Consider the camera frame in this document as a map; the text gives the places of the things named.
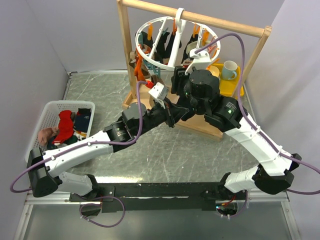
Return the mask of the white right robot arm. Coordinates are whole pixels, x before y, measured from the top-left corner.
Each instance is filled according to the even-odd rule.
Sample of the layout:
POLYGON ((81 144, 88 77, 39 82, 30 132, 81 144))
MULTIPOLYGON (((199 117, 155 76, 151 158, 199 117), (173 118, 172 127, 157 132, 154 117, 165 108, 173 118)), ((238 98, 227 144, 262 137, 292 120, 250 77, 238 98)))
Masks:
POLYGON ((206 69, 194 68, 187 73, 184 67, 176 66, 171 77, 171 93, 179 97, 178 106, 189 110, 182 121, 194 115, 203 116, 205 122, 236 140, 258 161, 251 169, 223 176, 218 188, 223 199, 228 200, 243 190, 258 188, 276 195, 291 187, 292 171, 299 166, 290 160, 292 154, 280 146, 273 148, 275 142, 254 123, 247 110, 240 109, 235 98, 220 94, 216 76, 206 69))

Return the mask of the brown ribbed sock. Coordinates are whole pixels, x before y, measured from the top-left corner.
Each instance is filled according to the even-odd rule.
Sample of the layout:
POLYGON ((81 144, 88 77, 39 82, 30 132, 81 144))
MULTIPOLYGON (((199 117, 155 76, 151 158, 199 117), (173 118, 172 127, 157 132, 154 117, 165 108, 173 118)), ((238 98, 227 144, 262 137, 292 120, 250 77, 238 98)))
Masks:
POLYGON ((165 85, 164 81, 157 75, 152 75, 150 77, 150 80, 154 85, 156 85, 157 83, 161 83, 162 85, 165 85))

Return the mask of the red sock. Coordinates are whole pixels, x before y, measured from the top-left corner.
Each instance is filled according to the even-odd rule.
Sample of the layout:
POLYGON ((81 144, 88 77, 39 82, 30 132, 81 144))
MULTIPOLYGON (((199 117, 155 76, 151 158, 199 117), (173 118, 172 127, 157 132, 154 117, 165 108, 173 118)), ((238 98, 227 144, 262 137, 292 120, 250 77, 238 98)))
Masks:
POLYGON ((59 113, 58 135, 52 141, 55 146, 63 144, 66 140, 73 135, 73 120, 71 118, 72 111, 63 110, 59 113))

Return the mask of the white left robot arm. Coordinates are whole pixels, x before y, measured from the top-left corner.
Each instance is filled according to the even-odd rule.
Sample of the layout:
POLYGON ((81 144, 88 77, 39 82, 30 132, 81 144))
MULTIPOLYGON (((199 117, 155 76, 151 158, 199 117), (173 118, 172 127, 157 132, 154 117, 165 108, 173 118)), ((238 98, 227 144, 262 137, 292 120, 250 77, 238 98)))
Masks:
POLYGON ((121 151, 162 123, 172 128, 188 112, 188 108, 171 103, 169 99, 164 104, 156 103, 151 109, 136 102, 130 104, 116 122, 91 137, 53 150, 33 148, 27 162, 33 196, 41 198, 61 191, 94 201, 100 190, 95 177, 68 173, 68 169, 98 156, 121 151))

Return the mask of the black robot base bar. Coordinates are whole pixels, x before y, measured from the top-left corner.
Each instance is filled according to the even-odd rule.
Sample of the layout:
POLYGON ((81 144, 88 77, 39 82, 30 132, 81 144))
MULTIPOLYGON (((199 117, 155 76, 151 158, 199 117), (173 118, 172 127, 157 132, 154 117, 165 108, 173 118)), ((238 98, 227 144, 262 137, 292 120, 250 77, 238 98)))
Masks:
POLYGON ((97 197, 83 199, 70 194, 72 203, 102 204, 102 213, 122 211, 190 210, 215 211, 217 201, 244 200, 246 193, 233 193, 219 182, 100 183, 97 197))

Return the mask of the white round clip hanger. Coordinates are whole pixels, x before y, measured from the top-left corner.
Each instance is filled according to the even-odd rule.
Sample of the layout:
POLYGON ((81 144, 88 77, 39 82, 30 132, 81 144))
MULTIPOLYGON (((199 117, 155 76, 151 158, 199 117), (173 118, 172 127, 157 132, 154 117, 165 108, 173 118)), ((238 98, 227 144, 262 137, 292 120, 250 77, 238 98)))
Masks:
MULTIPOLYGON (((179 50, 182 47, 182 36, 185 31, 186 25, 188 23, 193 24, 193 31, 191 34, 191 42, 197 42, 199 45, 199 49, 196 53, 205 50, 208 52, 209 57, 211 59, 212 64, 219 56, 221 51, 221 43, 220 41, 216 41, 213 45, 208 46, 208 44, 216 40, 218 35, 207 25, 194 22, 190 20, 182 19, 182 13, 184 12, 183 8, 178 8, 177 13, 174 17, 171 16, 163 16, 154 18, 149 22, 144 23, 135 34, 135 45, 136 45, 136 53, 139 53, 142 56, 143 63, 146 65, 147 69, 151 70, 167 70, 173 71, 175 66, 177 65, 177 56, 179 50), (147 39, 153 39, 152 48, 143 44, 143 36, 142 32, 147 33, 147 39), (160 40, 161 35, 166 32, 175 35, 173 47, 171 50, 171 54, 169 58, 163 60, 163 63, 155 60, 154 54, 156 53, 156 47, 160 40)), ((187 45, 185 47, 186 57, 183 58, 181 64, 183 66, 188 66, 193 58, 191 58, 187 53, 187 45)))

